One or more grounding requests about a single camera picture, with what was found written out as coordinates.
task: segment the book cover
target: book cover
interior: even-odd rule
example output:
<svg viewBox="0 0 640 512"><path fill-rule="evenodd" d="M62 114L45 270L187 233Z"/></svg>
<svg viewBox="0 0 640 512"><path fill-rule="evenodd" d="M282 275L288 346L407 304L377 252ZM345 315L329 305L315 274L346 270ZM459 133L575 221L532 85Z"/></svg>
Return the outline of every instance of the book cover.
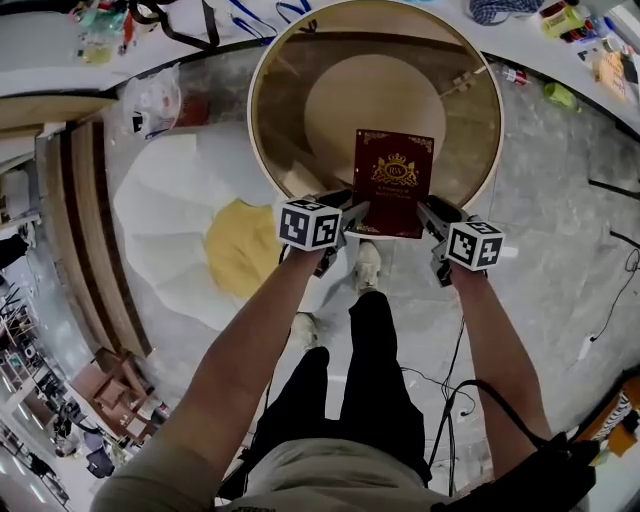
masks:
<svg viewBox="0 0 640 512"><path fill-rule="evenodd" d="M370 201L354 232L420 238L419 199L429 194L433 139L406 133L356 131L353 202Z"/></svg>

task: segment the green object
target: green object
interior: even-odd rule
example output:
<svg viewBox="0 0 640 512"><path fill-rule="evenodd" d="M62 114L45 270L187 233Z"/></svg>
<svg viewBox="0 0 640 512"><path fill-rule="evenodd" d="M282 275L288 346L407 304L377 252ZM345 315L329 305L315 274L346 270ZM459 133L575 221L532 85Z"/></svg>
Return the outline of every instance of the green object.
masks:
<svg viewBox="0 0 640 512"><path fill-rule="evenodd" d="M544 86L544 96L554 105L568 108L580 112L582 109L578 105L578 100L573 93L564 85L552 82Z"/></svg>

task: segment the forearm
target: forearm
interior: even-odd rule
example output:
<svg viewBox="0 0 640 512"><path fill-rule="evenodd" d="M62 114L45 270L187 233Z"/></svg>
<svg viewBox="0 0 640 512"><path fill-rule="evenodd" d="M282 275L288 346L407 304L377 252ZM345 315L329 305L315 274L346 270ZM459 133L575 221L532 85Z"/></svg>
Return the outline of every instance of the forearm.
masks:
<svg viewBox="0 0 640 512"><path fill-rule="evenodd" d="M476 378L516 409L526 401L541 403L535 368L489 281L479 279L459 295Z"/></svg>
<svg viewBox="0 0 640 512"><path fill-rule="evenodd" d="M284 349L317 260L296 252L279 265L205 354L194 378L260 399Z"/></svg>
<svg viewBox="0 0 640 512"><path fill-rule="evenodd" d="M222 478L273 375L321 253L293 252L205 354L158 436L208 460Z"/></svg>
<svg viewBox="0 0 640 512"><path fill-rule="evenodd" d="M489 281L482 274L461 268L454 269L452 279L469 332L476 378L500 393L534 434L550 438L535 368ZM500 477L525 460L535 448L483 391L480 391L480 401L494 475Z"/></svg>

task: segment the wooden disc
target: wooden disc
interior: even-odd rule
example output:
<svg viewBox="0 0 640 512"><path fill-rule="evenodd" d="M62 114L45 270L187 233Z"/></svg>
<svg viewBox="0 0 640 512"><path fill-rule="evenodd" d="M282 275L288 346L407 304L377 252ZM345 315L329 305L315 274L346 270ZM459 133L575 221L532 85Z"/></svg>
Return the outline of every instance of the wooden disc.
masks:
<svg viewBox="0 0 640 512"><path fill-rule="evenodd" d="M442 101L418 69L386 55L358 55L329 68L312 87L304 126L314 156L353 183L356 130L433 137L434 160L446 133Z"/></svg>

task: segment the wooden panel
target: wooden panel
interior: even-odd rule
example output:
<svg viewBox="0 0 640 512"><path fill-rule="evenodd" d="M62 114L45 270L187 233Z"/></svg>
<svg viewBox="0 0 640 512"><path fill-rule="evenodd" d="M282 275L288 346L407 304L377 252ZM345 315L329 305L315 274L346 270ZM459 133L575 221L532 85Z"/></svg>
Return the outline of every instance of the wooden panel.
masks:
<svg viewBox="0 0 640 512"><path fill-rule="evenodd" d="M113 230L102 124L86 123L73 130L71 145L80 229L79 233L74 231L74 236L84 239L97 289L119 344L146 357L151 345L131 298Z"/></svg>
<svg viewBox="0 0 640 512"><path fill-rule="evenodd" d="M77 121L114 100L85 96L22 96L0 99L0 130L48 122Z"/></svg>
<svg viewBox="0 0 640 512"><path fill-rule="evenodd" d="M16 137L37 137L40 135L44 125L34 124L33 126L22 126L20 128L8 128L0 130L0 140L15 139Z"/></svg>
<svg viewBox="0 0 640 512"><path fill-rule="evenodd" d="M89 291L90 284L95 280L86 258L84 243L82 240L76 243L71 231L70 215L77 219L77 211L69 212L67 209L67 193L75 194L73 188L65 189L64 175L71 174L71 140L68 133L63 132L47 143L47 167L47 190L55 239L69 284L95 341L106 349L115 351L116 347L112 343L115 339L113 328L110 323L103 323L103 319L108 320L104 306L101 301L94 303Z"/></svg>

